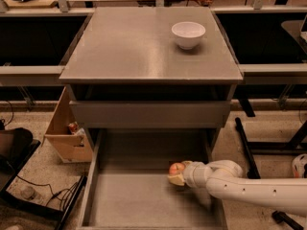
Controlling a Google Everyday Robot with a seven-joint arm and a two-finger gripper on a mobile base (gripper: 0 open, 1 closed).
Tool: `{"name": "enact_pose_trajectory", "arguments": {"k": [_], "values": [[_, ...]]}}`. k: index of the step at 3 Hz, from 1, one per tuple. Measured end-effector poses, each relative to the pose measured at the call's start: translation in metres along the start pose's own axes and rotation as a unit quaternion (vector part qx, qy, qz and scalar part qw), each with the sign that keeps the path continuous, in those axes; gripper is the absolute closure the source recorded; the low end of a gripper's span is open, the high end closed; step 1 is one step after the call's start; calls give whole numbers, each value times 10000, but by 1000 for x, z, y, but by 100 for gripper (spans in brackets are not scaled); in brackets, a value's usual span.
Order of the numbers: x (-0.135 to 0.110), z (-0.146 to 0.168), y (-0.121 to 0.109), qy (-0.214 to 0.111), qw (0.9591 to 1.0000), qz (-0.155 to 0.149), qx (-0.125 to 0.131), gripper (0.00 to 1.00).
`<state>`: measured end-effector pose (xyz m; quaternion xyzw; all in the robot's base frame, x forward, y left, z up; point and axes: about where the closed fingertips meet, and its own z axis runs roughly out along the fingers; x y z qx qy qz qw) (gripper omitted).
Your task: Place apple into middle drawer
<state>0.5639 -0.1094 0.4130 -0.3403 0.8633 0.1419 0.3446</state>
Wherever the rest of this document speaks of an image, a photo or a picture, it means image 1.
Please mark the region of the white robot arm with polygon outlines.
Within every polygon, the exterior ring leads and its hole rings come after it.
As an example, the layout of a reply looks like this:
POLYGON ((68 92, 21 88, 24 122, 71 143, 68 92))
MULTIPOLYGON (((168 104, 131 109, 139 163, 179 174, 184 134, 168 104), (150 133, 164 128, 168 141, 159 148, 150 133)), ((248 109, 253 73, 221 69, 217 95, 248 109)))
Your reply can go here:
POLYGON ((177 186, 204 188, 211 196, 222 200, 235 200, 307 216, 305 178, 243 178, 243 170, 237 163, 219 160, 207 164, 198 161, 173 163, 168 179, 177 186))

